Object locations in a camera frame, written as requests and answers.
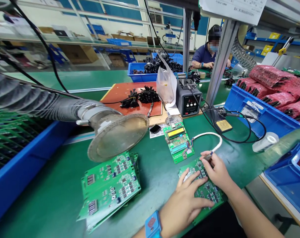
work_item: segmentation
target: metal hose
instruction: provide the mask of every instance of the metal hose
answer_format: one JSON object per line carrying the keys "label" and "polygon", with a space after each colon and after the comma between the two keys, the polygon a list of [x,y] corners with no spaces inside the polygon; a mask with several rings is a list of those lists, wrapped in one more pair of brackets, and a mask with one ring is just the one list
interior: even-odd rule
{"label": "metal hose", "polygon": [[96,101],[66,98],[0,74],[0,110],[73,122],[80,119],[77,111],[81,107],[93,103]]}

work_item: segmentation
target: yellow box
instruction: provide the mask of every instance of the yellow box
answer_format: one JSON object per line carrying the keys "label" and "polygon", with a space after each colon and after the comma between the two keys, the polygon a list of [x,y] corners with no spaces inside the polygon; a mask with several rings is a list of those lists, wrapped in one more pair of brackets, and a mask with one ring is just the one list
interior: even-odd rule
{"label": "yellow box", "polygon": [[272,32],[271,35],[269,36],[269,39],[278,39],[281,34]]}

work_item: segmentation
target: face mask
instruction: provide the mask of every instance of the face mask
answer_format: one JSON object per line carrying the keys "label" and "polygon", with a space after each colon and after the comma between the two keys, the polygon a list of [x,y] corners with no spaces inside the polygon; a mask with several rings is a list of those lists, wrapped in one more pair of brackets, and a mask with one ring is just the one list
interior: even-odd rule
{"label": "face mask", "polygon": [[212,52],[215,52],[215,53],[218,51],[218,47],[215,46],[215,45],[213,45],[213,44],[210,44],[210,45],[209,45],[209,49],[210,49]]}

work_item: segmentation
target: white cable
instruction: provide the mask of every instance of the white cable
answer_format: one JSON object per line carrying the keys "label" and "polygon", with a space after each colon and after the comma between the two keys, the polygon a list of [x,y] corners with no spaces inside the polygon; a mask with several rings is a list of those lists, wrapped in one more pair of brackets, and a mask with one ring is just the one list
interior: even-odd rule
{"label": "white cable", "polygon": [[194,136],[194,137],[193,137],[193,141],[194,141],[197,137],[200,137],[200,136],[203,136],[203,135],[215,135],[215,136],[218,136],[218,137],[219,137],[219,143],[218,143],[218,145],[217,145],[214,149],[212,149],[212,152],[213,152],[213,153],[214,153],[214,152],[222,145],[222,143],[223,143],[222,137],[221,137],[219,134],[216,134],[216,133],[214,133],[214,132],[205,132],[205,133],[199,134],[199,135],[197,135],[197,136]]}

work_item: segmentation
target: orange work mat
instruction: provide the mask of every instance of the orange work mat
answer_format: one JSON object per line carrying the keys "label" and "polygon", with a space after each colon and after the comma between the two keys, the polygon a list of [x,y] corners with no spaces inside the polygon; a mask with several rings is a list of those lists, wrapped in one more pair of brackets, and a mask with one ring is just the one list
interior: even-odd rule
{"label": "orange work mat", "polygon": [[[154,90],[157,90],[156,82],[144,82],[144,83],[119,83],[114,84],[112,88],[106,93],[106,95],[101,99],[100,102],[116,102],[121,101],[130,95],[130,90],[136,89],[137,93],[142,92],[140,89],[144,89],[144,86],[152,86]],[[105,104],[108,107],[111,107],[124,115],[141,113],[143,115],[147,115],[149,112],[151,103],[141,103],[139,100],[137,101],[139,107],[135,108],[121,108],[121,103],[114,104]],[[151,111],[150,116],[157,116],[162,114],[162,102],[155,102]]]}

